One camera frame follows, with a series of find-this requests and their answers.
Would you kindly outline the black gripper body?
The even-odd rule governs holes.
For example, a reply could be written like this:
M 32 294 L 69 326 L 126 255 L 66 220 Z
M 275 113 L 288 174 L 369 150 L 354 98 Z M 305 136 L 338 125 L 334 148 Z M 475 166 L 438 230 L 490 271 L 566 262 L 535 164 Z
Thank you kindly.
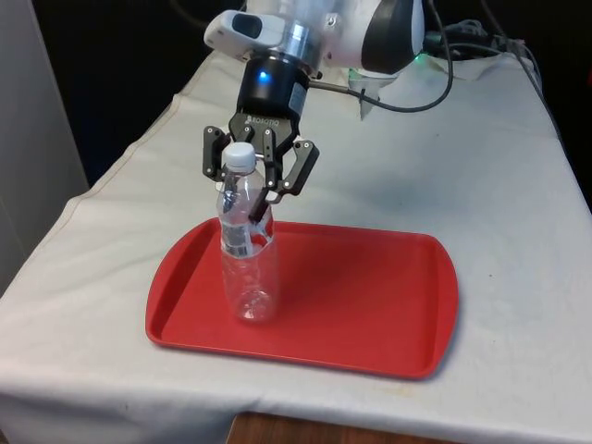
M 278 54 L 256 54 L 246 63 L 236 112 L 228 123 L 235 142 L 263 147 L 263 133 L 276 134 L 278 149 L 288 149 L 300 134 L 309 77 L 295 60 Z

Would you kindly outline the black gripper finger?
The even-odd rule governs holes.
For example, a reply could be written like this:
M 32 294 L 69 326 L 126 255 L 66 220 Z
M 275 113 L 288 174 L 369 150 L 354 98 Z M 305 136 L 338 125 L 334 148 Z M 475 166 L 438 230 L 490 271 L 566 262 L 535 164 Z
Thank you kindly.
M 296 141 L 292 135 L 278 139 L 272 129 L 265 129 L 260 148 L 265 167 L 265 181 L 254 201 L 249 219 L 259 223 L 271 204 L 278 204 L 285 195 L 298 196 L 320 155 L 311 141 Z M 283 156 L 289 150 L 296 159 L 287 177 L 283 177 Z
M 231 136 L 222 129 L 207 126 L 203 130 L 203 174 L 212 181 L 223 179 L 222 153 L 231 143 Z

